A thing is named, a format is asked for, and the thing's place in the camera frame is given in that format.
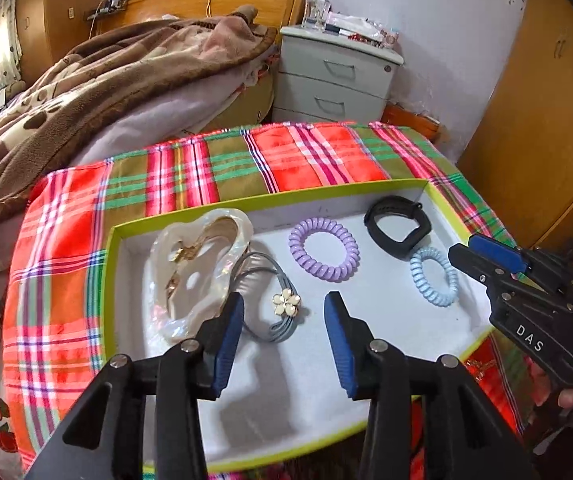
purple spiral hair tie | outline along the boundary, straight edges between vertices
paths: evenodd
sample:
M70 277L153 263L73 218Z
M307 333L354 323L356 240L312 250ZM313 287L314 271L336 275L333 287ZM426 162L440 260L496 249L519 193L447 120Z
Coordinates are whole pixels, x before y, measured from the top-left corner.
M339 238L347 250L342 265L331 267L321 264L305 251L305 238L313 232L326 232ZM330 282L341 282L351 276L358 268L360 251L355 238L335 220L328 218L308 218L297 224L289 235L289 247L295 261L309 274Z

silver bolt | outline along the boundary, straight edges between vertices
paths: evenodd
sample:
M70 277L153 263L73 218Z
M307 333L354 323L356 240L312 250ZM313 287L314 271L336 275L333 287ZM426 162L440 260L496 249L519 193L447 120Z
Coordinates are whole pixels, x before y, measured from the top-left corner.
M198 348L200 348L200 343L197 339L185 339L180 343L180 349L182 349L183 352L195 352Z
M114 355L111 361L108 362L114 368L121 368L128 363L128 357L124 354Z
M443 355L440 358L440 362L442 366L446 366L447 368L456 368L460 361L458 361L457 357L451 354Z
M389 345L382 339L373 339L371 343L369 343L369 348L371 348L371 350L376 354L379 354L380 352L384 352L387 348L389 348Z

blue rubber pad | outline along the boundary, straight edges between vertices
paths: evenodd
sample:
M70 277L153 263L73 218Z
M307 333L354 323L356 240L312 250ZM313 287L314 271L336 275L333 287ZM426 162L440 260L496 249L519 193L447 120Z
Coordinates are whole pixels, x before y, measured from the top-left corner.
M331 351L333 352L335 368L340 379L340 386L346 390L349 397L353 398L358 392L355 358L342 328L335 303L329 297L329 294L324 298L324 323L326 324L327 335L329 335L329 343L331 343Z
M235 352L238 349L243 321L244 300L242 296L239 296L239 300L235 305L235 311L224 334L222 346L220 346L220 351L215 356L213 389L216 397L219 397L222 390L229 384L229 376L231 375L231 368L233 368Z
M527 270L527 264L517 250L492 238L484 235L472 235L469 238L469 248L512 274Z

blanket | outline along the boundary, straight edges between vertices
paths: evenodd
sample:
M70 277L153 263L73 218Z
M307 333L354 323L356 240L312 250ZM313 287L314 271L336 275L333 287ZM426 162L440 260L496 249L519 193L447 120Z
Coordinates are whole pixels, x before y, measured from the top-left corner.
M115 225L246 196L387 178L429 181L471 233L513 243L431 143L380 123L236 128L42 179L13 255L4 317L2 395L24 467L105 364L100 290ZM497 333L480 352L474 359L493 364L484 372L485 391L520 431L532 406L521 353Z
M102 128L186 83L256 58L277 31L242 6L228 16L156 20L71 50L0 115L0 222L40 176L65 166Z

black smart band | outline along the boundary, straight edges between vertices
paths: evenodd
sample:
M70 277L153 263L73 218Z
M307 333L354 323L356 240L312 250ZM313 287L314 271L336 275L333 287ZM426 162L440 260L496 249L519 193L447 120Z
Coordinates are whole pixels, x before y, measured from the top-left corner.
M376 219L381 216L396 215L404 216L415 220L418 226L398 242L389 238L377 226ZM422 210L422 204L414 202L403 196L387 196L375 202L365 215L365 225L373 241L383 251L391 254L395 258L403 259L409 256L413 248L431 232L431 222L426 213Z

